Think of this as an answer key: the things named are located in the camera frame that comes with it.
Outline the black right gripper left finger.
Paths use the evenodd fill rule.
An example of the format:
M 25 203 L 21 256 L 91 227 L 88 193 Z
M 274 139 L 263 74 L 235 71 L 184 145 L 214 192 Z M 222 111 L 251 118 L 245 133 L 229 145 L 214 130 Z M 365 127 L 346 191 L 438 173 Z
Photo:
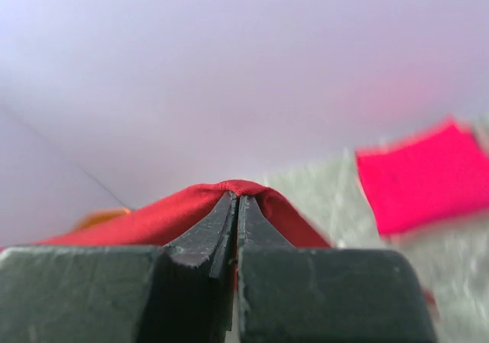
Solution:
M 158 246 L 10 247 L 3 342 L 223 342 L 232 327 L 238 198 Z

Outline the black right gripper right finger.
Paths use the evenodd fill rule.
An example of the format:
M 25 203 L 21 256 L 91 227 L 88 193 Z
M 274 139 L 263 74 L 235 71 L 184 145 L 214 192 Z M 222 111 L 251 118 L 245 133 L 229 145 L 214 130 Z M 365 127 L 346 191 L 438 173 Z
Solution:
M 298 248 L 244 196 L 238 211 L 243 342 L 434 342 L 418 277 L 399 252 Z

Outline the dark red t-shirt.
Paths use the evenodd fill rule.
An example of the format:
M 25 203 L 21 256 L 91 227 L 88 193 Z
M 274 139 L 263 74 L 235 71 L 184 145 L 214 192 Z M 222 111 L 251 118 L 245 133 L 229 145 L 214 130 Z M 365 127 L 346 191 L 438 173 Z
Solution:
M 226 192 L 251 196 L 262 214 L 292 245 L 330 248 L 321 235 L 292 204 L 275 189 L 248 180 L 225 180 L 196 184 L 146 205 L 130 214 L 64 235 L 38 241 L 48 245 L 165 245 L 207 216 Z

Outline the orange plastic bin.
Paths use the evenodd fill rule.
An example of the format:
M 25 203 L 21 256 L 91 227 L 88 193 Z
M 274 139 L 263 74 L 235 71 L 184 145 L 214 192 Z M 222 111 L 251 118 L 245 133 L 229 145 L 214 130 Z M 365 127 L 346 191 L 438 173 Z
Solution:
M 73 231 L 83 230 L 90 228 L 94 225 L 99 225 L 104 222 L 110 221 L 114 218 L 130 214 L 131 210 L 127 208 L 117 209 L 102 209 L 90 212 L 84 215 L 76 224 L 72 227 Z

